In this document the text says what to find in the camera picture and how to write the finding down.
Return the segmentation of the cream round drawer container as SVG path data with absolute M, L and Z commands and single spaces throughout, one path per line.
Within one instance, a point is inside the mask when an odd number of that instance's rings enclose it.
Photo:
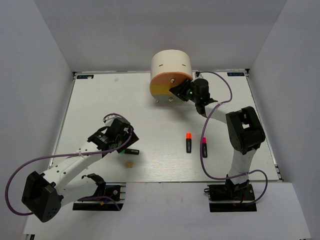
M 175 49 L 162 50 L 151 59 L 149 91 L 158 102 L 172 102 L 176 97 L 170 92 L 185 80 L 192 80 L 189 56 Z

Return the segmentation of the small tan eraser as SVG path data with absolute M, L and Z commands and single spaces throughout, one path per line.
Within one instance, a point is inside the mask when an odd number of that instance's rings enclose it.
M 127 168 L 132 168 L 133 167 L 133 162 L 127 162 L 126 164 L 125 164 L 125 166 L 127 167 Z

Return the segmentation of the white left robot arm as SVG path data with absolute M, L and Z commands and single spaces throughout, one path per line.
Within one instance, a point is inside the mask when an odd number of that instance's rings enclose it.
M 61 207 L 75 201 L 108 199 L 106 181 L 89 167 L 114 151 L 121 152 L 138 141 L 134 127 L 120 116 L 89 136 L 76 153 L 56 166 L 30 173 L 22 203 L 42 222 L 50 221 Z

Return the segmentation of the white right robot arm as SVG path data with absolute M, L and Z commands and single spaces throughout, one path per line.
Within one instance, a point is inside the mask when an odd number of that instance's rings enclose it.
M 200 153 L 200 163 L 203 172 L 213 180 L 231 181 L 225 188 L 226 195 L 236 200 L 244 193 L 244 187 L 249 183 L 249 174 L 252 159 L 261 144 L 265 141 L 266 135 L 257 116 L 255 109 L 251 106 L 232 111 L 228 108 L 222 108 L 223 104 L 231 102 L 233 92 L 227 83 L 230 97 L 228 100 L 218 102 L 209 113 L 206 106 L 215 103 L 216 100 L 211 98 L 209 93 L 209 82 L 203 78 L 196 80 L 187 79 L 183 83 L 172 87 L 169 91 L 180 100 L 187 102 L 192 101 L 198 114 L 205 117 L 201 138 L 204 137 L 207 125 L 210 119 L 225 123 L 230 143 L 233 147 L 233 158 L 229 172 L 226 177 L 218 178 L 210 176 L 205 169 L 203 153 Z

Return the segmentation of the green highlighter marker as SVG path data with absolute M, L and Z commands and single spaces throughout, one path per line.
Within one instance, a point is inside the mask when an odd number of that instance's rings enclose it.
M 127 149 L 122 150 L 120 153 L 126 154 L 126 155 L 139 155 L 140 151 L 138 149 L 127 148 Z

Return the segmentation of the orange highlighter marker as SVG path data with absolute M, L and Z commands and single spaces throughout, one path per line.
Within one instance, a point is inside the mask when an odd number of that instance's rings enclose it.
M 186 133 L 185 143 L 186 143 L 186 152 L 190 154 L 192 152 L 192 134 L 190 132 Z

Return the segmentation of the blue right corner label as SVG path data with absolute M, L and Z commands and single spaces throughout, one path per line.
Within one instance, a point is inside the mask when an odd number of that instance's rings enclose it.
M 245 74 L 243 72 L 227 72 L 229 77 L 244 77 Z

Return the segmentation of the blue corner label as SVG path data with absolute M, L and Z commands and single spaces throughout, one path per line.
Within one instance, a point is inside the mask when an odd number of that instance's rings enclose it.
M 243 72 L 227 72 L 229 77 L 244 77 L 245 74 Z
M 85 79 L 93 79 L 94 75 L 93 74 L 84 74 L 84 75 L 77 75 L 76 79 L 81 79 L 81 80 L 85 80 Z

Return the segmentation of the pink highlighter marker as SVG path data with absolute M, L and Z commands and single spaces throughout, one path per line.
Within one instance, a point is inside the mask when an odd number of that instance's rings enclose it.
M 202 147 L 201 147 L 202 157 L 207 158 L 208 157 L 208 148 L 207 148 L 207 139 L 206 137 L 202 138 Z

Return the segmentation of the blue left corner label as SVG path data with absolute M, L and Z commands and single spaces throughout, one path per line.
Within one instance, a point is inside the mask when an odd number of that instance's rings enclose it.
M 94 75 L 93 74 L 84 74 L 84 75 L 77 75 L 76 79 L 81 79 L 81 80 L 85 80 L 85 79 L 93 79 Z

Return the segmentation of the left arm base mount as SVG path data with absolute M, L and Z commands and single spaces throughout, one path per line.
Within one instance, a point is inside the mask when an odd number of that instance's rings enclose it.
M 75 201 L 73 211 L 118 212 L 125 203 L 126 183 L 106 183 L 85 200 Z

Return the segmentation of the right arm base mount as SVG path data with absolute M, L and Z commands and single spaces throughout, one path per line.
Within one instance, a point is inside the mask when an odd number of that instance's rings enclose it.
M 234 195 L 227 193 L 225 184 L 208 185 L 203 192 L 208 196 L 211 213 L 256 212 L 255 193 L 253 186 L 237 191 Z

